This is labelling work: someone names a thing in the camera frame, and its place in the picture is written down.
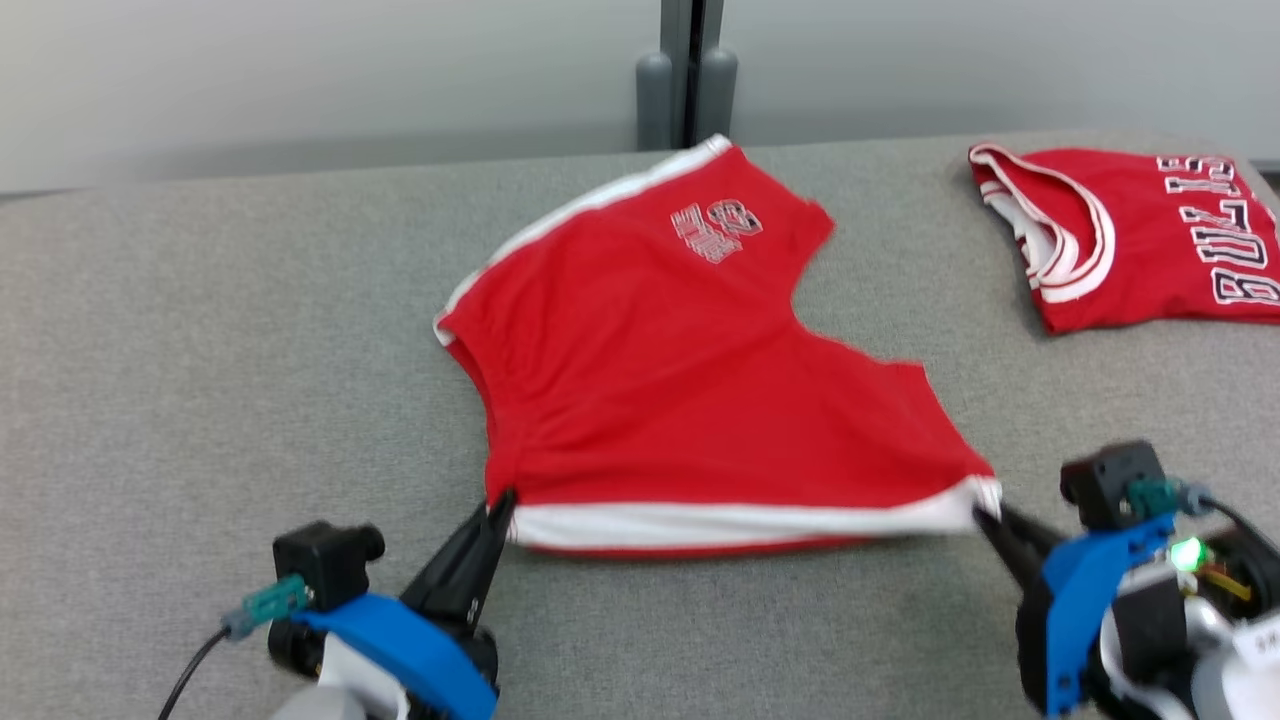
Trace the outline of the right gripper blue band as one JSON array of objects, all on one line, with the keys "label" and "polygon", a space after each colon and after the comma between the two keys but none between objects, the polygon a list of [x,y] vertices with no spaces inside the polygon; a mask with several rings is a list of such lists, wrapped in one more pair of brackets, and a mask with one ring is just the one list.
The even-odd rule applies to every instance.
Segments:
[{"label": "right gripper blue band", "polygon": [[1124,577],[1169,546],[1176,516],[1161,514],[1121,530],[1068,539],[1055,527],[1002,503],[973,519],[1024,589],[1015,620],[1021,688],[1042,717],[1085,701],[1084,675]]}]

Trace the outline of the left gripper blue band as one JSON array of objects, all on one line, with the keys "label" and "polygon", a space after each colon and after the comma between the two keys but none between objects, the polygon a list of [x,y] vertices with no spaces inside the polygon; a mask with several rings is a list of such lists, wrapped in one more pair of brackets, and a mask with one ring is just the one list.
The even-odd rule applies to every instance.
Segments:
[{"label": "left gripper blue band", "polygon": [[463,650],[419,614],[475,626],[506,547],[517,505],[506,489],[480,503],[399,594],[366,593],[335,610],[297,612],[325,635],[319,684],[367,702],[376,719],[407,719],[410,701],[445,719],[492,719],[498,694]]}]

